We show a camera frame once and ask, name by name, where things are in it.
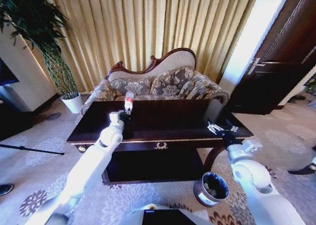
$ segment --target wooden door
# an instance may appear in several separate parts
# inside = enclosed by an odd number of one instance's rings
[[[229,101],[269,114],[316,64],[316,0],[287,0]]]

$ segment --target black stand leg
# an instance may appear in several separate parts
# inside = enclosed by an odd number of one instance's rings
[[[24,146],[10,146],[10,145],[4,145],[4,144],[0,144],[0,147],[4,147],[4,148],[12,148],[12,149],[18,149],[18,150],[26,150],[26,151],[33,151],[33,152],[44,152],[44,153],[51,153],[51,154],[58,154],[58,155],[64,155],[64,152],[52,152],[52,151],[45,151],[45,150],[39,150],[39,149],[33,149],[33,148],[27,148]]]
[[[14,184],[0,184],[0,195],[8,194],[14,188]]]

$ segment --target small tin can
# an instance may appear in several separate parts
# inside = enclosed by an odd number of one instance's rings
[[[207,190],[212,190],[212,195],[208,193]],[[205,207],[213,207],[228,197],[229,188],[226,181],[218,174],[206,172],[202,178],[195,183],[193,192],[200,204]]]

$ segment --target floor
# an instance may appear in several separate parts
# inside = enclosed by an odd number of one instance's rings
[[[294,176],[287,172],[304,167],[316,155],[311,149],[316,145],[316,109],[308,107],[308,103],[293,101],[265,116],[236,116],[263,144],[255,159],[267,167],[276,188],[294,205],[306,224],[315,224],[316,176]],[[63,189],[68,172],[81,156],[74,146],[65,143],[79,120],[79,114],[70,113],[56,100],[34,118],[33,128],[1,142],[65,152],[65,155],[0,148],[0,184],[15,184],[12,192],[0,196],[0,224],[24,224],[46,199]],[[199,149],[203,160],[207,153],[208,149]],[[197,202],[194,181],[104,186],[100,179],[69,214],[69,224],[115,225],[133,209],[149,203],[187,209],[215,225],[254,224],[246,197],[232,178],[226,152],[218,156],[213,171],[230,188],[228,199],[213,208]]]

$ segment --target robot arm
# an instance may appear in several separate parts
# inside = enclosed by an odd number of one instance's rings
[[[101,131],[96,143],[90,146],[67,177],[64,190],[47,200],[27,221],[26,225],[66,224],[65,213],[71,211],[82,196],[89,192],[100,179],[109,164],[112,153],[121,143],[124,123],[119,112],[110,113],[110,125]]]
[[[254,161],[250,154],[261,145],[251,140],[241,144],[232,131],[227,131],[209,122],[208,128],[222,136],[233,176],[247,196],[248,207],[257,225],[304,225],[293,205],[279,194],[268,170]]]

